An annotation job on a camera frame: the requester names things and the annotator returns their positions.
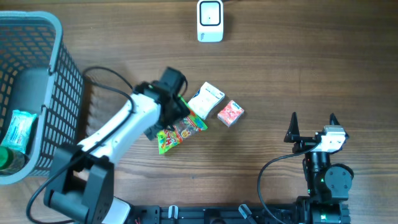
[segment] small red and white box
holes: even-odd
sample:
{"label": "small red and white box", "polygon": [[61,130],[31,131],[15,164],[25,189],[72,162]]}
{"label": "small red and white box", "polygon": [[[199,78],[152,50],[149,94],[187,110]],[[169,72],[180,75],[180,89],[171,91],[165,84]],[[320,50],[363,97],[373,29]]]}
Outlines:
{"label": "small red and white box", "polygon": [[218,119],[230,127],[234,124],[240,116],[242,116],[244,109],[240,107],[235,101],[231,100],[226,107],[217,115]]}

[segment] wooden surface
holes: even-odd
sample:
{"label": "wooden surface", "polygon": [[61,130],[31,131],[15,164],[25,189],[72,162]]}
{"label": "wooden surface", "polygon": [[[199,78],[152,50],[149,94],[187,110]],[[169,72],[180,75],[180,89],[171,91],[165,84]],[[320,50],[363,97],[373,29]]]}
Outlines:
{"label": "wooden surface", "polygon": [[[334,112],[351,135],[332,162],[356,173],[348,201],[352,223],[397,222],[397,3],[231,1],[224,5],[224,40],[214,44],[197,41],[195,2],[3,8],[58,16],[80,69],[107,66],[137,84],[159,78],[171,66],[188,78],[186,100],[208,81],[245,109],[229,129],[213,111],[207,131],[164,156],[156,141],[142,136],[117,168],[116,196],[136,205],[259,203],[259,169],[291,153],[292,145],[283,143],[291,113],[298,113],[302,134],[311,136]],[[97,79],[127,90],[111,75]],[[97,89],[90,96],[87,133],[125,101]],[[267,202],[290,203],[306,195],[301,160],[278,162],[266,171]],[[0,223],[27,222],[26,203],[43,181],[0,187]],[[63,219],[42,198],[33,213],[46,221]]]}

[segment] snack package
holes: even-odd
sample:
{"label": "snack package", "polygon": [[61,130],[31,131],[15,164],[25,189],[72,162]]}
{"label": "snack package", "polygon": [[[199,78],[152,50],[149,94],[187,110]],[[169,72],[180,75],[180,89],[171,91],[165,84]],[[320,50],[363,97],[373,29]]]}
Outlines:
{"label": "snack package", "polygon": [[209,112],[223,100],[224,96],[222,91],[205,82],[188,102],[188,105],[201,119],[206,119]]}
{"label": "snack package", "polygon": [[157,133],[159,154],[167,152],[189,136],[207,129],[206,124],[191,110],[187,102],[185,102],[184,99],[182,99],[182,101],[189,108],[191,113],[186,118],[173,125],[174,131],[165,129]]}
{"label": "snack package", "polygon": [[12,111],[12,118],[7,134],[1,142],[1,146],[26,153],[26,145],[29,142],[30,130],[37,114],[25,111]]}
{"label": "snack package", "polygon": [[242,116],[244,110],[237,103],[231,100],[226,107],[220,111],[217,115],[218,119],[224,122],[225,125],[230,127],[236,123],[240,116]]}

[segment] green snack bag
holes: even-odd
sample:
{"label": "green snack bag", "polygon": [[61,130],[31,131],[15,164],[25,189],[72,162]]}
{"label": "green snack bag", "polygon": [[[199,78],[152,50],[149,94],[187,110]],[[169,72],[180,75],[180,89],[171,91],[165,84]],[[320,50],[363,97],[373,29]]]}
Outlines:
{"label": "green snack bag", "polygon": [[37,114],[14,110],[7,134],[1,142],[1,146],[26,153],[26,145],[29,142],[30,130]]}
{"label": "green snack bag", "polygon": [[180,144],[189,136],[207,129],[206,124],[197,116],[187,102],[181,98],[191,113],[177,124],[173,125],[174,131],[163,130],[157,133],[157,141],[159,143],[159,154],[167,152],[172,147]]}

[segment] white packet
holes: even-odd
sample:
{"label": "white packet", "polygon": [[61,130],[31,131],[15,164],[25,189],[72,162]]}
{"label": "white packet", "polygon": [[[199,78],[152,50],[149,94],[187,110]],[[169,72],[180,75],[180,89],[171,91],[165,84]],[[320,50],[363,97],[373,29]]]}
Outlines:
{"label": "white packet", "polygon": [[189,107],[201,119],[206,119],[209,112],[224,98],[225,94],[208,82],[188,102]]}

